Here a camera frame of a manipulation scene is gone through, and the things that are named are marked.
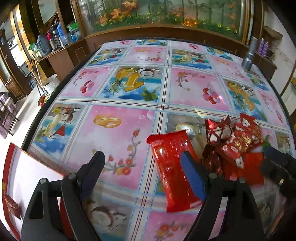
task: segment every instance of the screw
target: screw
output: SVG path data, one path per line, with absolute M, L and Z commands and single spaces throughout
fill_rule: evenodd
M 70 173 L 69 175 L 68 175 L 68 178 L 69 179 L 74 179 L 76 177 L 76 173 Z
M 245 182 L 246 182 L 246 179 L 244 179 L 243 177 L 240 177 L 240 178 L 239 178 L 239 182 L 240 182 L 240 183 L 245 183 Z
M 41 178 L 39 182 L 40 184 L 46 183 L 46 178 Z
M 211 173 L 209 174 L 209 177 L 210 177 L 211 179 L 216 179 L 216 178 L 217 178 L 217 174 L 211 172 Z

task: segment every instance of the red packet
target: red packet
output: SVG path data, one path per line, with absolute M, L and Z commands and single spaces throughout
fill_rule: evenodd
M 264 178 L 259 167 L 264 157 L 262 153 L 247 153 L 243 158 L 244 169 L 232 165 L 230 162 L 222 160 L 222 166 L 225 174 L 225 179 L 236 181 L 243 177 L 249 186 L 263 185 Z
M 234 124 L 234 132 L 231 137 L 218 148 L 216 152 L 239 168 L 244 168 L 242 154 L 244 154 L 253 142 L 252 134 L 244 129 L 241 123 Z
M 186 130 L 151 135 L 147 143 L 151 145 L 168 200 L 167 212 L 180 212 L 194 207 L 199 198 L 193 194 L 180 163 L 180 154 L 186 150 L 198 161 Z
M 256 137 L 256 138 L 252 137 L 253 143 L 248 149 L 248 151 L 263 145 L 261 130 L 258 125 L 257 119 L 243 113 L 240 113 L 240 118 L 241 118 L 241 123 L 244 126 L 244 129 L 248 130 L 252 135 Z
M 8 208 L 8 211 L 16 216 L 19 220 L 21 220 L 20 216 L 21 216 L 21 209 L 18 205 L 18 203 L 16 203 L 11 196 L 9 196 L 6 192 L 4 193 L 4 199 Z
M 215 143 L 221 139 L 230 137 L 233 132 L 233 126 L 229 115 L 226 115 L 221 121 L 205 119 L 207 142 Z
M 219 177 L 223 177 L 223 169 L 219 156 L 214 152 L 217 143 L 208 143 L 202 152 L 202 165 L 208 173 L 214 172 Z

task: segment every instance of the table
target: table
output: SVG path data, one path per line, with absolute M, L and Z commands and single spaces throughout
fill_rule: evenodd
M 197 156 L 206 144 L 204 120 L 239 113 L 258 119 L 262 135 L 295 157 L 290 125 L 276 93 L 259 68 L 241 68 L 242 59 L 194 43 L 123 40 L 105 43 L 81 67 L 31 132 L 28 153 L 49 167 L 70 173 L 88 163 L 96 150 L 106 165 L 85 212 L 105 240 L 179 241 L 200 206 L 166 212 L 166 198 L 146 139 L 173 132 L 179 123 L 201 126 L 192 140 Z M 252 187 L 265 231 L 283 198 L 265 180 Z M 224 198 L 211 237 L 220 229 Z

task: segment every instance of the gold ring illustration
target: gold ring illustration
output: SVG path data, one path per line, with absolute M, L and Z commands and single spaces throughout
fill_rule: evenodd
M 114 128 L 121 124 L 121 119 L 98 114 L 94 118 L 94 123 L 105 128 Z

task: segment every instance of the spray can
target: spray can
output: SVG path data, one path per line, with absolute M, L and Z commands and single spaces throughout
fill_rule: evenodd
M 264 46 L 263 46 L 263 50 L 262 50 L 262 53 L 261 53 L 262 57 L 266 56 L 268 49 L 269 49 L 269 44 L 268 44 L 268 42 L 266 42 L 264 44 Z
M 258 54 L 261 54 L 261 53 L 262 53 L 262 50 L 263 50 L 264 44 L 265 44 L 265 41 L 264 41 L 264 39 L 262 38 L 262 39 L 260 40 L 259 47 L 258 47 L 258 50 L 257 50 L 257 53 L 258 53 Z

